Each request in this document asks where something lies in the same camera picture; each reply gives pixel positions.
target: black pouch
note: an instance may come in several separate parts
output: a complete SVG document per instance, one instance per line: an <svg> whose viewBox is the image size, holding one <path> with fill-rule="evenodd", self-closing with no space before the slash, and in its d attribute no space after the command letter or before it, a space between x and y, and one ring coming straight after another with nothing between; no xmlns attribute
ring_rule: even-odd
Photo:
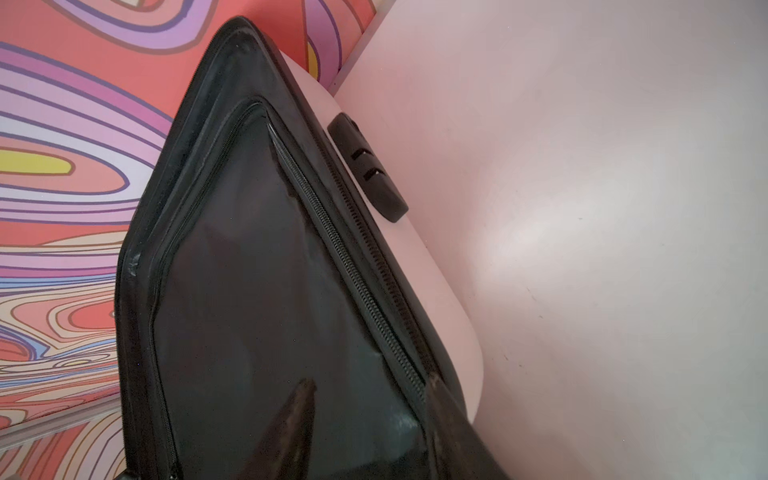
<svg viewBox="0 0 768 480"><path fill-rule="evenodd" d="M142 480L504 478L439 338L276 48L211 41L115 291Z"/></svg>

